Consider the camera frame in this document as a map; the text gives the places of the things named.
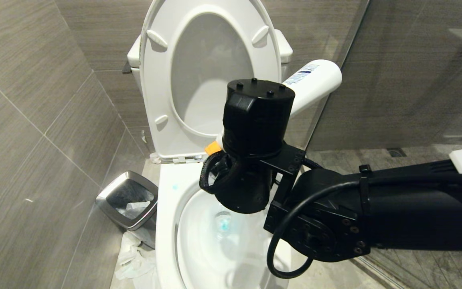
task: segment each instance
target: tile wall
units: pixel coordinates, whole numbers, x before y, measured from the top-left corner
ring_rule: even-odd
[[[371,0],[309,150],[462,143],[462,1]]]
[[[0,0],[0,288],[108,287],[121,232],[92,204],[145,161],[116,107],[53,0]]]
[[[154,151],[143,100],[131,75],[122,75],[126,55],[141,32],[150,0],[55,0],[99,81],[141,150]],[[307,62],[339,64],[363,15],[366,0],[263,0],[274,27],[294,50],[290,72]],[[288,125],[289,143],[306,147],[323,103],[308,108]]]

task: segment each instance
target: toilet seat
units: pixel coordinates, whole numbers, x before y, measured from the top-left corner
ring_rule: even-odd
[[[276,33],[259,0],[155,0],[146,15],[140,79],[162,159],[199,159],[222,130],[226,85],[280,82]]]
[[[202,163],[161,165],[156,216],[156,267],[161,288],[286,288],[288,280],[273,277],[266,267],[271,237],[263,230],[266,212],[232,216],[243,218],[238,220],[237,230],[233,223],[229,230],[238,231],[244,240],[237,239],[233,232],[224,237],[219,236],[218,230],[216,234],[201,233],[215,225],[211,221],[218,221],[217,218],[207,220],[205,214],[229,212],[219,208],[214,196],[199,188],[201,168]],[[290,245],[280,240],[274,261],[276,268],[290,270],[291,252]]]

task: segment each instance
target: black cable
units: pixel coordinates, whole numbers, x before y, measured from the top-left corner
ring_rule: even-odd
[[[319,164],[317,164],[316,162],[308,159],[307,157],[305,157],[304,159],[302,159],[302,164],[307,166],[308,168],[310,169],[323,169],[323,167]]]
[[[409,175],[409,176],[394,176],[394,177],[378,177],[368,179],[369,185],[396,185],[400,183],[453,183],[453,184],[462,184],[462,174],[434,174],[434,175]],[[338,183],[336,185],[330,185],[329,187],[322,189],[318,192],[311,194],[298,203],[284,218],[281,220],[277,226],[270,245],[268,245],[268,251],[266,255],[266,264],[270,272],[277,278],[290,279],[300,276],[304,273],[313,262],[312,258],[309,258],[304,262],[299,269],[291,272],[282,272],[277,270],[274,267],[274,253],[276,252],[277,243],[279,243],[280,238],[284,235],[286,227],[290,224],[293,218],[295,218],[301,210],[306,207],[306,205],[313,203],[316,199],[321,199],[328,196],[334,191],[341,189],[348,189],[352,187],[358,187],[359,180],[357,181],[347,181],[344,183]]]

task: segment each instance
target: robotic arm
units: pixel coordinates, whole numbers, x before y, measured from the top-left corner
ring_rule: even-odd
[[[290,79],[284,84],[255,78],[229,82],[224,150],[205,161],[199,183],[225,207],[251,214],[266,208],[275,176],[282,175],[263,227],[273,234],[267,265],[274,276],[294,278],[313,260],[338,262],[368,254],[371,247],[462,250],[462,174],[451,161],[380,171],[363,165],[350,175],[321,168],[283,141],[292,107],[311,103],[311,97],[295,97],[296,85],[307,83]],[[313,85],[320,79],[328,84],[309,95],[332,92],[341,74],[339,82],[323,76]],[[311,170],[296,181],[302,165]],[[281,238],[308,257],[300,269],[274,267]]]

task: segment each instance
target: floor drain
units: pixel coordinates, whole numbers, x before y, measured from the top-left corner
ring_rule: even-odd
[[[392,157],[407,156],[401,148],[388,148],[386,150],[390,153]]]

